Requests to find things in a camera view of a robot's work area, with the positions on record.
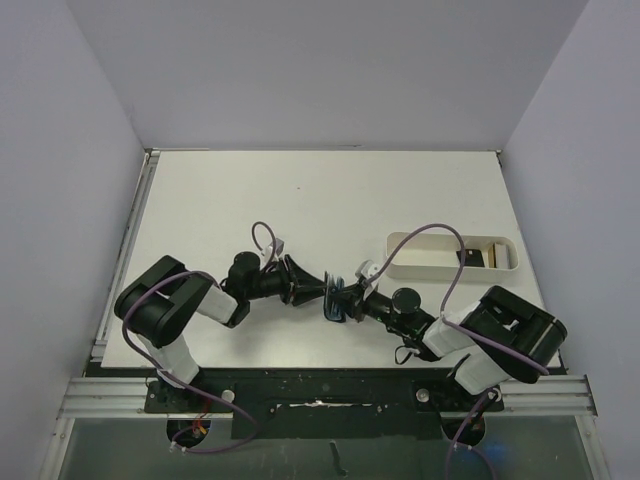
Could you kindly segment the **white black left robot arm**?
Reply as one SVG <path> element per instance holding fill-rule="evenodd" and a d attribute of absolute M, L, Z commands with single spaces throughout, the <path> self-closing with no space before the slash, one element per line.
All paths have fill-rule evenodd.
<path fill-rule="evenodd" d="M 180 410 L 190 411 L 204 395 L 203 385 L 195 379 L 200 366 L 183 336 L 196 313 L 234 328 L 249 314 L 253 300 L 278 297 L 286 305 L 299 306 L 325 292 L 326 282 L 289 255 L 263 267 L 257 254 L 241 252 L 222 284 L 165 255 L 120 293 L 114 314 L 122 320 L 127 344 L 135 347 L 129 335 L 137 335 L 144 345 L 138 352 L 170 385 L 168 399 Z"/>

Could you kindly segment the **blue leather card holder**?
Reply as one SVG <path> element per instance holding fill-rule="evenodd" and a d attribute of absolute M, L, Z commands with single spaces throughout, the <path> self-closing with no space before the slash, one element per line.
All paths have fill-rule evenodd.
<path fill-rule="evenodd" d="M 345 323 L 346 314 L 336 300 L 337 295 L 345 288 L 344 279 L 325 272 L 324 282 L 323 314 L 325 319 L 333 323 Z"/>

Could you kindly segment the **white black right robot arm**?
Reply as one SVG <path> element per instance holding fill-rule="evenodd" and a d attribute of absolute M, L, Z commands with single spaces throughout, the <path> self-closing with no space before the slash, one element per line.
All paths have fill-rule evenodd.
<path fill-rule="evenodd" d="M 427 362 L 476 347 L 445 384 L 446 399 L 459 409 L 469 408 L 482 392 L 506 380 L 536 383 L 548 374 L 549 362 L 567 338 L 560 320 L 501 286 L 489 288 L 465 309 L 437 318 L 421 308 L 421 297 L 411 288 L 387 297 L 376 290 L 367 294 L 360 284 L 330 286 L 324 313 L 331 321 L 370 317 Z"/>

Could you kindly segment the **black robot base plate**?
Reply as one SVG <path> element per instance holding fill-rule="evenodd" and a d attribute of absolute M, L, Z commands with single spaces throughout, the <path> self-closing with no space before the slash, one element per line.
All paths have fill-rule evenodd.
<path fill-rule="evenodd" d="M 442 368 L 213 369 L 196 376 L 197 388 L 233 397 L 210 402 L 161 379 L 147 386 L 144 410 L 153 414 L 227 414 L 238 406 L 232 436 L 260 439 L 438 439 L 441 421 L 465 416 L 476 397 Z"/>

